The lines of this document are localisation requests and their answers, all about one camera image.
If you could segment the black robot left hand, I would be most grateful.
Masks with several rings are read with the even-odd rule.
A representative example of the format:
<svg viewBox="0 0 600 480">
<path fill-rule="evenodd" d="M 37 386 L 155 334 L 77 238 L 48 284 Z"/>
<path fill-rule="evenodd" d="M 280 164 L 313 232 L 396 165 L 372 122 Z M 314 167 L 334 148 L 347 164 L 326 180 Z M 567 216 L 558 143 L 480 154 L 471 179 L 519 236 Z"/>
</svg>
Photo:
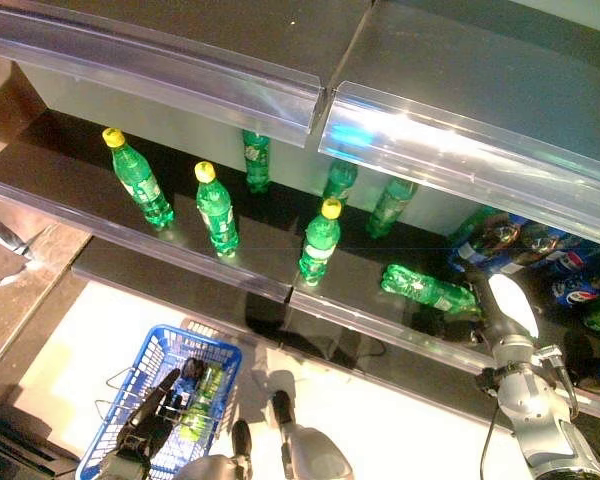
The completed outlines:
<svg viewBox="0 0 600 480">
<path fill-rule="evenodd" d="M 148 464 L 162 449 L 180 417 L 182 396 L 174 389 L 180 373 L 174 368 L 129 415 L 117 435 L 117 456 Z"/>
</svg>

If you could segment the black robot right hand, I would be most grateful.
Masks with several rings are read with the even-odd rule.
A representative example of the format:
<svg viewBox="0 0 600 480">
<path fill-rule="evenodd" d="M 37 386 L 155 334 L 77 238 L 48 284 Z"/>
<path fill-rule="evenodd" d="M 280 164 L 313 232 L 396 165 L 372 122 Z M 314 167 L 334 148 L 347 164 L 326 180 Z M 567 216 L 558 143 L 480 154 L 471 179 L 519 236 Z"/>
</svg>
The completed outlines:
<svg viewBox="0 0 600 480">
<path fill-rule="evenodd" d="M 504 274 L 487 274 L 468 262 L 463 268 L 482 313 L 481 335 L 490 347 L 511 335 L 538 339 L 536 317 L 517 282 Z"/>
</svg>

